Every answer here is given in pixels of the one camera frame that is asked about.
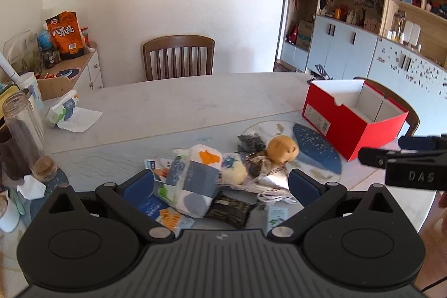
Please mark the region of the person right hand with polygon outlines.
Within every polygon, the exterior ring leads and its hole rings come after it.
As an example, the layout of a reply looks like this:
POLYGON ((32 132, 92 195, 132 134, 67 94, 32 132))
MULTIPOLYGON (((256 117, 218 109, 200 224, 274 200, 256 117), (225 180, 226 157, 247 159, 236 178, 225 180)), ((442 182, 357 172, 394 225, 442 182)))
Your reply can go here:
POLYGON ((438 201, 438 207, 443 208, 443 209, 447 208, 447 191, 444 191, 441 194, 441 197, 439 198, 439 201, 438 201))

